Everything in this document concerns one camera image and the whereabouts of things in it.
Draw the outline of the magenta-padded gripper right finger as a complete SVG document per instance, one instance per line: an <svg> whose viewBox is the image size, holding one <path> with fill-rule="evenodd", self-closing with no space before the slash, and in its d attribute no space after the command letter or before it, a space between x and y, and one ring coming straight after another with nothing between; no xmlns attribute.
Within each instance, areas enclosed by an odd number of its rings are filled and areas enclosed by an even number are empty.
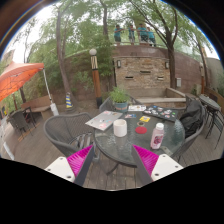
<svg viewBox="0 0 224 224"><path fill-rule="evenodd" d="M143 186L182 169L182 166L167 154L157 155L137 145L132 146L132 156Z"/></svg>

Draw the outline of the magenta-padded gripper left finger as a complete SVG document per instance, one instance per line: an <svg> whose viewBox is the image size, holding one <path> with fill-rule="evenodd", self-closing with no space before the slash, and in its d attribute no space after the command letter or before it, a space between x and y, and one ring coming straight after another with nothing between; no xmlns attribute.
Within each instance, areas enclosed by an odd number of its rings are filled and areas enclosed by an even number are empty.
<svg viewBox="0 0 224 224"><path fill-rule="evenodd" d="M94 147L92 145L87 146L69 157L58 157L46 168L46 171L82 186L93 155Z"/></svg>

